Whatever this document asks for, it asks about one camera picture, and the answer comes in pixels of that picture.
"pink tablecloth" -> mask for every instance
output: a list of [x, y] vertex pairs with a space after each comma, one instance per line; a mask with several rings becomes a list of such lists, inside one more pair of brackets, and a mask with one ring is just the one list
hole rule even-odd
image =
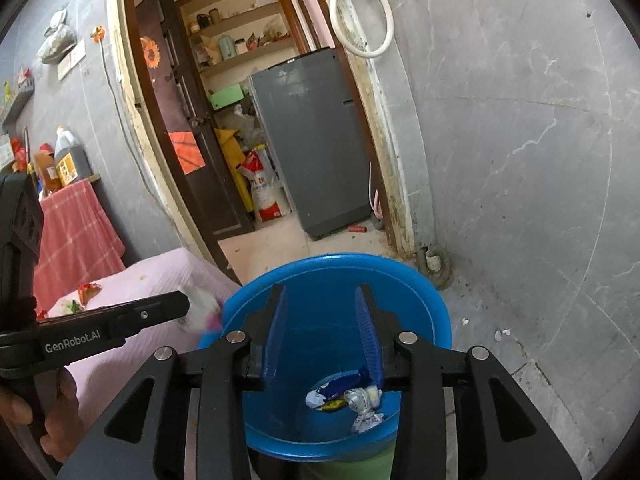
[[81, 283], [124, 270], [124, 245], [88, 180], [65, 187], [40, 205], [44, 229], [33, 293], [38, 311], [48, 311]]

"gray appliance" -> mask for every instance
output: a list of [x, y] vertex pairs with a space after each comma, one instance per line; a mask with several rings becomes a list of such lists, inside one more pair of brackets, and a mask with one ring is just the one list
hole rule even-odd
[[305, 232], [319, 238], [370, 214], [369, 158], [331, 48], [251, 77], [271, 156]]

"dark brown door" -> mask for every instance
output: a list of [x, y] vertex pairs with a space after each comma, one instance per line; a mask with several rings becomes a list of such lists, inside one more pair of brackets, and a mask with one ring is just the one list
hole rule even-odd
[[202, 154], [204, 167], [186, 179], [213, 235], [221, 240], [254, 230], [213, 132], [211, 108], [174, 0], [143, 0], [136, 16], [143, 43], [157, 46], [147, 65], [166, 130], [192, 132]]

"green object under bin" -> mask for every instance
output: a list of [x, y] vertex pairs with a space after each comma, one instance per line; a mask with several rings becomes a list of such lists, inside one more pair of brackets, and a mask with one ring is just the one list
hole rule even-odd
[[239, 84], [235, 84], [209, 95], [209, 101], [214, 110], [220, 110], [220, 108], [241, 101], [243, 97], [242, 88]]

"screw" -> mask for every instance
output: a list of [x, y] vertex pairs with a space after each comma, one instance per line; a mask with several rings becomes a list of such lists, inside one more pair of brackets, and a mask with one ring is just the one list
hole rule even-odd
[[233, 330], [226, 335], [226, 340], [230, 343], [241, 343], [246, 335], [242, 330]]
[[161, 346], [154, 352], [154, 357], [158, 361], [166, 361], [174, 353], [174, 349], [169, 346]]
[[489, 357], [489, 351], [484, 346], [474, 346], [471, 349], [471, 355], [479, 361], [484, 361]]
[[418, 341], [418, 336], [415, 335], [413, 332], [401, 332], [400, 335], [398, 336], [398, 339], [400, 340], [400, 342], [404, 343], [405, 345], [412, 345], [416, 341]]

